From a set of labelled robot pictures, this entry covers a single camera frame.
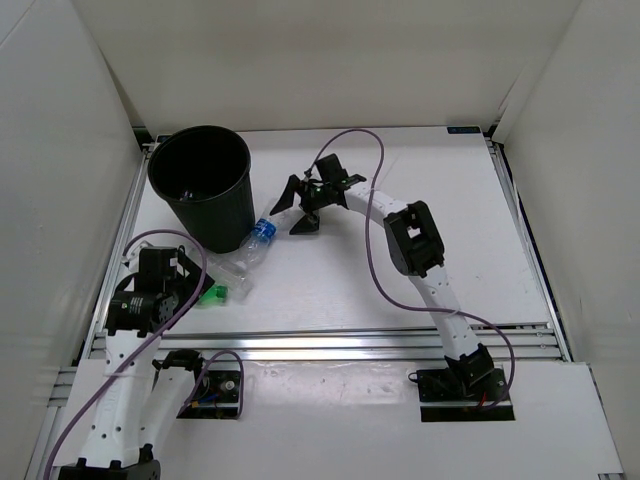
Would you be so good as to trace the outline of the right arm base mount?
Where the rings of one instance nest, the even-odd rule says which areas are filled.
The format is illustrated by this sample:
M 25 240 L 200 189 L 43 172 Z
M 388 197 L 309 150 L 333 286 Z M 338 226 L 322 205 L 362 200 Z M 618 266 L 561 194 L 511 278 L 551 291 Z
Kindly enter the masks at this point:
M 417 386 L 422 423 L 515 420 L 510 397 L 502 397 L 507 381 L 501 368 L 470 390 L 465 390 L 449 369 L 417 370 L 407 378 Z

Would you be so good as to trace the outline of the green plastic bottle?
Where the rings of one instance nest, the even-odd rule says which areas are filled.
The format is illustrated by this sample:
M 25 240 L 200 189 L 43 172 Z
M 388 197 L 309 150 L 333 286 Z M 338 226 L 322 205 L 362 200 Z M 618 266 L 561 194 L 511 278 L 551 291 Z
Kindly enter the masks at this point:
M 199 298 L 197 305 L 205 308 L 215 305 L 223 305 L 228 298 L 229 290 L 225 285 L 213 285 Z

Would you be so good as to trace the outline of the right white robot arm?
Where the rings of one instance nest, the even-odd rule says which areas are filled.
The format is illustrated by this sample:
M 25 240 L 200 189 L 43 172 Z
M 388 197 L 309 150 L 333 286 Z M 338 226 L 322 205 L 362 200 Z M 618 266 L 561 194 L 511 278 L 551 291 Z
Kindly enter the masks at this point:
M 350 175 L 334 154 L 318 160 L 320 177 L 306 171 L 292 175 L 270 213 L 279 214 L 299 200 L 303 217 L 290 229 L 292 235 L 319 230 L 319 211 L 339 205 L 361 213 L 384 229 L 390 259 L 396 270 L 417 289 L 441 337 L 449 370 L 449 387 L 460 399 L 480 393 L 494 370 L 487 348 L 459 310 L 459 303 L 444 268 L 444 243 L 427 204 L 407 203 L 375 190 L 359 174 Z

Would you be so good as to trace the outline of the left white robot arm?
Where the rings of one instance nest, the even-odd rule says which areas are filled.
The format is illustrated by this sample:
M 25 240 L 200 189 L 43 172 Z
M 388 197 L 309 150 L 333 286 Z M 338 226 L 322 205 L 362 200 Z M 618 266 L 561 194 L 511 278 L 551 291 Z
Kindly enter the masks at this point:
M 183 248 L 144 245 L 136 272 L 117 286 L 106 321 L 104 375 L 108 388 L 77 460 L 62 479 L 157 479 L 156 454 L 185 399 L 206 395 L 210 377 L 195 350 L 155 358 L 158 331 L 212 280 Z

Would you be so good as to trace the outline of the clear crushed plastic bottle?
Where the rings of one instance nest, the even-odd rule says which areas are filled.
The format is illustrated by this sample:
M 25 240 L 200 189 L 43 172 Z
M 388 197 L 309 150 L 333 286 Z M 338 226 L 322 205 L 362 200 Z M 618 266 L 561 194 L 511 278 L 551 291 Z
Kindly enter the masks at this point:
M 255 287 L 252 274 L 225 256 L 208 253 L 207 273 L 217 284 L 226 286 L 236 302 L 245 302 Z

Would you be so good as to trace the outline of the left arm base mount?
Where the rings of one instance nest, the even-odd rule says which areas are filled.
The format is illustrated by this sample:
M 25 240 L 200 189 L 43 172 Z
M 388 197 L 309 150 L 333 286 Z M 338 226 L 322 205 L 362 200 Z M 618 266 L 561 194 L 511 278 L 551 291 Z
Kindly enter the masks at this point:
M 232 420 L 238 417 L 242 375 L 239 370 L 210 370 L 178 419 Z

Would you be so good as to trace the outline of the blue label bottle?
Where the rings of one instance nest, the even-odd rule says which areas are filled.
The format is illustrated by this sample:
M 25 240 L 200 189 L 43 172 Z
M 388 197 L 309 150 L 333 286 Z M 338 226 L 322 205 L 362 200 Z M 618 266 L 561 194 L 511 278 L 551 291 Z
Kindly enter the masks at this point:
M 277 234 L 287 230 L 291 224 L 293 210 L 287 209 L 272 214 L 271 210 L 275 205 L 275 198 L 268 201 L 250 234 L 238 250 L 238 262 L 247 270 L 256 267 L 265 259 Z

